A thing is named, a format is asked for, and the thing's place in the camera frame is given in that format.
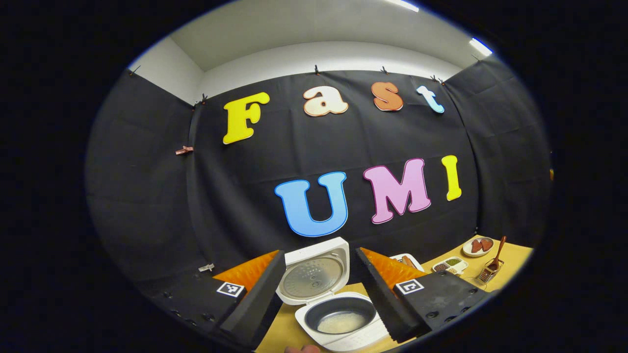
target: black fabric backdrop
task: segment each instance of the black fabric backdrop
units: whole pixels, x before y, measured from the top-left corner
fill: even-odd
[[[392,82],[404,107],[382,112],[371,85]],[[329,85],[349,109],[311,117],[303,93]],[[436,94],[431,110],[416,88]],[[266,92],[251,138],[224,145],[224,105]],[[292,251],[342,236],[391,256],[427,261],[479,232],[531,246],[549,194],[549,148],[533,101],[512,73],[485,60],[441,85],[430,79],[364,71],[278,77],[239,87],[192,107],[138,75],[122,74],[93,127],[86,161],[88,201],[103,244],[136,283],[176,276],[207,263],[215,272],[275,249]],[[177,156],[182,145],[195,151]],[[458,158],[462,196],[447,201],[441,159]],[[425,161],[431,205],[373,224],[364,170],[387,166],[401,181],[405,162]],[[310,182],[311,216],[330,217],[320,175],[343,171],[349,217],[337,232],[294,233],[274,188]],[[350,283],[358,281],[351,277]]]

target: table surface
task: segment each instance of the table surface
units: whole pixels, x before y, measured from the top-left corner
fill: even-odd
[[[482,236],[476,235],[471,239],[480,238]],[[499,255],[499,258],[503,260],[504,265],[499,273],[486,285],[481,285],[477,283],[474,278],[480,273],[481,269],[484,267],[488,260],[491,260],[497,254],[497,249],[499,248],[499,240],[494,240],[494,245],[490,249],[490,251],[480,257],[472,258],[470,256],[465,255],[462,252],[462,244],[455,247],[451,251],[448,251],[441,256],[438,256],[435,259],[429,260],[425,263],[421,263],[421,266],[427,273],[432,273],[431,267],[443,261],[446,258],[450,258],[452,256],[458,256],[468,263],[468,267],[463,270],[463,273],[460,275],[462,279],[468,281],[469,283],[473,283],[478,286],[478,288],[483,289],[485,291],[494,291],[502,288],[523,266],[526,262],[528,256],[532,252],[532,248],[518,246],[515,244],[509,244],[508,242],[504,244],[502,248],[502,252]],[[346,285],[338,293],[345,291],[353,291],[357,293],[361,293],[363,295],[368,295],[366,293],[366,289],[362,283],[355,283],[353,285]],[[275,317],[272,325],[268,329],[266,336],[259,344],[255,352],[257,353],[283,353],[286,346],[292,346],[296,348],[301,348],[307,344],[313,344],[321,348],[321,352],[328,352],[323,347],[320,347],[299,325],[295,318],[295,312],[297,309],[301,308],[302,305],[287,305],[282,304],[277,316]],[[376,344],[361,350],[360,353],[376,353],[382,352],[388,349],[395,348],[399,345],[410,342],[408,340],[406,342],[397,343],[393,341],[393,339],[388,336]]]

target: inner pot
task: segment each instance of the inner pot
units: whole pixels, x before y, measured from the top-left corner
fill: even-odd
[[[337,298],[316,304],[305,314],[305,323],[323,334],[346,334],[370,323],[376,311],[360,298]]]

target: spoon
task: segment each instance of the spoon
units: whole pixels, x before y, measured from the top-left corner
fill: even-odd
[[[504,247],[504,243],[506,242],[506,236],[502,237],[502,241],[499,243],[499,250],[497,250],[497,255],[493,260],[493,263],[489,265],[489,268],[495,271],[499,267],[499,253],[502,252],[502,247]]]

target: ceiling light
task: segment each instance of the ceiling light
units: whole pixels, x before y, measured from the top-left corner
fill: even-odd
[[[405,1],[402,0],[386,0],[389,3],[393,3],[393,4],[397,4],[399,6],[403,6],[406,9],[410,9],[412,11],[414,11],[415,13],[419,12],[419,8],[417,8],[416,6],[412,5],[412,4],[408,4]]]
[[[493,52],[488,49],[484,44],[482,44],[482,42],[480,42],[479,40],[473,38],[471,39],[471,41],[469,42],[475,49],[478,50],[478,52],[481,52],[482,54],[484,54],[485,56],[489,56],[491,54],[493,54]]]

